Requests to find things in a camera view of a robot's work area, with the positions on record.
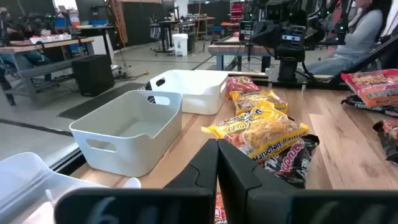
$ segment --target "yellow noodle package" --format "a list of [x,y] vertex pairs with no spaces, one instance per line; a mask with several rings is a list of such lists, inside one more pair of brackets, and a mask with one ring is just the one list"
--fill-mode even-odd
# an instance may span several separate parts
[[226,119],[204,133],[223,138],[256,162],[278,155],[308,134],[308,126],[295,124],[270,102],[262,102],[251,111]]
[[230,97],[234,101],[236,113],[239,115],[244,112],[251,111],[255,106],[263,101],[271,102],[275,105],[275,109],[286,113],[287,103],[281,100],[272,90],[260,91],[255,93],[243,93],[242,91],[231,91]]

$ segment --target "black floor mat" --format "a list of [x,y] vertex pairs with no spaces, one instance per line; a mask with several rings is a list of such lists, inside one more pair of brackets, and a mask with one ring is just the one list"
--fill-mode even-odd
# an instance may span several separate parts
[[121,96],[123,93],[126,93],[131,90],[145,89],[145,85],[141,83],[128,83],[119,88],[111,90],[105,94],[97,96],[89,101],[86,101],[78,106],[70,108],[58,116],[61,118],[69,118],[69,119],[79,119],[82,116],[92,112],[93,110],[99,108],[105,103],[115,99],[118,96]]

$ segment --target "white wall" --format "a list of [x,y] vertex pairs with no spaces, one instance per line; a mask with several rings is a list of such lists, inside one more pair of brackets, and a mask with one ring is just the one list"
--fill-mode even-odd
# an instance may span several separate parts
[[188,0],[175,0],[175,4],[180,7],[180,17],[188,14]]

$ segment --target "snack bag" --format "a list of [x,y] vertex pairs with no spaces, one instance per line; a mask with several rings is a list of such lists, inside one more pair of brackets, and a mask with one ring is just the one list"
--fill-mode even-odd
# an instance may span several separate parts
[[239,115],[244,112],[251,111],[255,106],[260,104],[262,101],[268,101],[275,105],[275,109],[286,113],[287,103],[281,100],[277,95],[275,95],[274,91],[260,91],[255,93],[243,93],[241,91],[231,91],[229,93],[232,100],[234,101],[236,114]]
[[398,106],[377,106],[377,107],[367,107],[365,103],[357,96],[351,95],[347,96],[344,100],[341,101],[341,104],[346,103],[351,106],[355,106],[356,108],[361,108],[373,112],[377,112],[380,114],[392,116],[394,118],[398,118]]
[[308,165],[318,145],[317,136],[312,134],[302,136],[288,149],[267,159],[260,166],[291,185],[304,189]]
[[308,126],[297,125],[287,115],[263,101],[251,111],[226,119],[208,128],[205,133],[224,138],[258,163],[278,155],[307,135]]
[[255,91],[260,91],[260,89],[256,84],[254,84],[250,77],[229,77],[226,82],[226,97],[228,99],[231,99],[229,96],[231,91],[252,93]]
[[386,160],[398,163],[398,121],[382,120],[373,126],[386,152]]
[[214,224],[227,224],[223,197],[221,194],[216,196],[216,211],[214,214]]
[[341,74],[367,107],[398,105],[398,70]]

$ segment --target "white trash can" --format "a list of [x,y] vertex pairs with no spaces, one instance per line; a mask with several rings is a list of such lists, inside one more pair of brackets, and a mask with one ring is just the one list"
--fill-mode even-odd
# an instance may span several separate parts
[[188,55],[188,34],[173,34],[175,56]]

